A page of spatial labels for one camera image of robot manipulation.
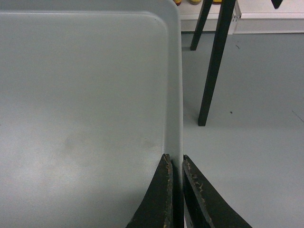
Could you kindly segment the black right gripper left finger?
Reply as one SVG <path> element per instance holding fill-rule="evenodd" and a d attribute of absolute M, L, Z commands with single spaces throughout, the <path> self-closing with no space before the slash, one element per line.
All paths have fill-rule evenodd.
<path fill-rule="evenodd" d="M 161 156 L 146 194 L 127 227 L 173 227 L 173 168 L 169 154 Z"/>

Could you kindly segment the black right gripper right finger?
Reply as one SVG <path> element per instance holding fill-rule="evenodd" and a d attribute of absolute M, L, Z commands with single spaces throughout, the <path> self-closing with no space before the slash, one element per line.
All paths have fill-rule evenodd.
<path fill-rule="evenodd" d="M 189 228 L 249 228 L 189 156 L 183 156 L 183 192 L 185 220 Z"/>

